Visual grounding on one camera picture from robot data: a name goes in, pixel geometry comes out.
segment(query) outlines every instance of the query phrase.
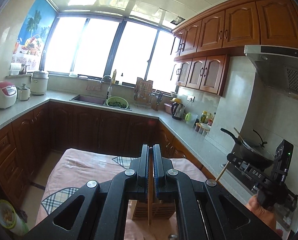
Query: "drawer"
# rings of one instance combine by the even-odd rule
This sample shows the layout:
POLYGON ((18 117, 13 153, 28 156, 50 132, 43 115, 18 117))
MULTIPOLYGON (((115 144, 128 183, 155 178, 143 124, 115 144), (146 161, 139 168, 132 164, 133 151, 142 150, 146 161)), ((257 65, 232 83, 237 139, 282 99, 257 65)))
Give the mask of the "drawer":
POLYGON ((17 176, 16 180, 11 186, 11 190, 9 191, 9 199, 13 203, 13 205, 20 209, 22 201, 25 197, 29 186, 29 180, 25 174, 25 171, 22 169, 20 174, 17 176))
POLYGON ((15 149, 15 140, 13 138, 11 124, 8 124, 0 130, 0 165, 15 149))
POLYGON ((0 165, 0 183, 6 193, 11 189, 21 170, 19 155, 17 149, 14 149, 0 165))

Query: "human hand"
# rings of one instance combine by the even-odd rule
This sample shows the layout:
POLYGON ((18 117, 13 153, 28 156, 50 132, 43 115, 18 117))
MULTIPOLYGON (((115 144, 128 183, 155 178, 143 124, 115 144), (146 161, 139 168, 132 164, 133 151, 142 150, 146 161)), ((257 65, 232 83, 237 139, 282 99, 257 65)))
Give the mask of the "human hand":
POLYGON ((262 222, 269 226, 273 231, 275 231, 280 237, 282 237, 282 230, 276 229, 276 216, 274 213, 264 209, 258 203, 256 195, 252 196, 248 203, 246 204, 252 213, 254 213, 262 222))

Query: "plaid pattern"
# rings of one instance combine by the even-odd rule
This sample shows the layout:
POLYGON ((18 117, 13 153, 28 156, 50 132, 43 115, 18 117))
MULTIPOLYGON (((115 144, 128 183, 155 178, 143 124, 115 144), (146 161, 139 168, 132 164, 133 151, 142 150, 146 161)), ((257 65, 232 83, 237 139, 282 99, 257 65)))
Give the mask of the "plaid pattern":
POLYGON ((121 167, 128 169, 132 160, 136 158, 117 156, 112 160, 118 163, 121 167))
POLYGON ((65 202, 70 196, 75 193, 79 188, 68 187, 63 188, 54 194, 46 197, 41 201, 41 205, 44 207, 47 214, 51 214, 57 207, 59 207, 63 202, 65 202))

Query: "countertop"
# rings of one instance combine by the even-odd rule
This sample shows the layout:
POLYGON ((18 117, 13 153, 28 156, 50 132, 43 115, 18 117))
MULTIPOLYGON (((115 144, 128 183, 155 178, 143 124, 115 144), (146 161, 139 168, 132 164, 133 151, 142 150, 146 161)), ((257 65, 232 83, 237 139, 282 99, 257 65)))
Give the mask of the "countertop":
MULTIPOLYGON (((28 101, 18 101, 7 109, 0 109, 0 129, 23 114, 34 108, 47 103, 48 101, 66 103, 76 106, 85 106, 89 108, 101 109, 111 112, 119 112, 130 115, 137 115, 159 119, 172 134, 204 165, 215 177, 221 172, 221 165, 227 162, 226 152, 216 142, 208 136, 204 137, 188 126, 185 121, 177 121, 171 118, 170 114, 164 111, 154 111, 151 108, 137 107, 130 105, 131 111, 110 108, 107 106, 94 105, 70 101, 77 94, 48 90, 45 95, 31 95, 28 101)), ((221 179, 221 184, 241 203, 248 202, 251 194, 243 188, 228 172, 225 172, 221 179)))

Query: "floor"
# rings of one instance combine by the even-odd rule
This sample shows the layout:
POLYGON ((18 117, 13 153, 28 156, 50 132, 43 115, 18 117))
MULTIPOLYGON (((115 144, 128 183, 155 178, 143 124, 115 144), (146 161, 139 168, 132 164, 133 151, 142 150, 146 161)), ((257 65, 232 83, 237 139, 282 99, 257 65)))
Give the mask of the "floor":
POLYGON ((51 151, 40 168, 36 178, 33 180, 33 183, 29 186, 21 206, 21 210, 25 211, 28 216, 27 225, 29 230, 36 224, 40 202, 44 193, 44 188, 47 185, 48 177, 61 157, 62 153, 51 151))

